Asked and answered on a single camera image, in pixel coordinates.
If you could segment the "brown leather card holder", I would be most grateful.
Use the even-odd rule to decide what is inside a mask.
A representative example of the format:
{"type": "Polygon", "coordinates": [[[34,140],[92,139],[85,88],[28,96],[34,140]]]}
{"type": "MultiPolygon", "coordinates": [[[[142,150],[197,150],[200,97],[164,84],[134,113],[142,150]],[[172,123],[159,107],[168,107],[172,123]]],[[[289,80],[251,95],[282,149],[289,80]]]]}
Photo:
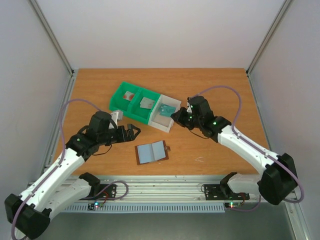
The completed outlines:
{"type": "Polygon", "coordinates": [[[169,159],[170,146],[164,140],[135,146],[137,165],[145,165],[169,159]]]}

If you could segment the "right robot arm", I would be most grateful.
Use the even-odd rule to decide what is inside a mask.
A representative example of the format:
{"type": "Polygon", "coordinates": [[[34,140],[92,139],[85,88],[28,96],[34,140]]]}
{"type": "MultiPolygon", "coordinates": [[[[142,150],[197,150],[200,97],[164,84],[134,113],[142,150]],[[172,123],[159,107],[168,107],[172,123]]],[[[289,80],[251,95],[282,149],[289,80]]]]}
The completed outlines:
{"type": "Polygon", "coordinates": [[[295,163],[290,155],[265,149],[242,134],[229,120],[214,115],[203,96],[189,98],[187,107],[181,107],[171,118],[190,131],[199,129],[206,138],[229,148],[258,172],[258,177],[246,177],[237,172],[225,176],[220,181],[220,191],[225,198],[240,193],[254,194],[278,205],[298,186],[295,163]]]}

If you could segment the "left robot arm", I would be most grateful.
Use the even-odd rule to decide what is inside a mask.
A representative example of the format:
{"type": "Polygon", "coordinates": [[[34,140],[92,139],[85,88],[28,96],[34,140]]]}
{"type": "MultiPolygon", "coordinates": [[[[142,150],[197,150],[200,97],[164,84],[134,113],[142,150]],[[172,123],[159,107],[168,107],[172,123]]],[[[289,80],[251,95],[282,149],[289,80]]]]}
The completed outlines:
{"type": "Polygon", "coordinates": [[[78,200],[96,199],[104,189],[91,173],[83,173],[67,188],[58,187],[101,146],[131,142],[140,134],[133,124],[118,125],[122,112],[97,111],[88,125],[82,127],[65,144],[57,160],[26,190],[10,194],[4,201],[7,220],[11,223],[11,239],[38,238],[51,220],[78,200]]]}

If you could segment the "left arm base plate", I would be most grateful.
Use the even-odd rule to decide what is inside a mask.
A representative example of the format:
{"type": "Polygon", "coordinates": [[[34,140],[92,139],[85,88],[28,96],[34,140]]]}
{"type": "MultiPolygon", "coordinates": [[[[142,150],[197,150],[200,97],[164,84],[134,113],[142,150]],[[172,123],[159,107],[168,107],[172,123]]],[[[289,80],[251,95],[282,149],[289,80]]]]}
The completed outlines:
{"type": "Polygon", "coordinates": [[[112,184],[108,187],[107,184],[100,184],[99,187],[91,190],[89,195],[82,198],[82,200],[104,200],[105,198],[115,198],[116,190],[116,184],[112,184]]]}

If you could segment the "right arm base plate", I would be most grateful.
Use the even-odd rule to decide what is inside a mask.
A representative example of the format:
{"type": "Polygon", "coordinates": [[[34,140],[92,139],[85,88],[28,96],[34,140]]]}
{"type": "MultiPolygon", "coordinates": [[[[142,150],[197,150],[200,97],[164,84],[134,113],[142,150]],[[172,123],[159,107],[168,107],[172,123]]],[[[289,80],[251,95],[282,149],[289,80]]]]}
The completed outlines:
{"type": "Polygon", "coordinates": [[[200,190],[204,193],[206,201],[246,201],[250,199],[248,193],[234,193],[228,187],[221,186],[220,184],[203,184],[200,190]]]}

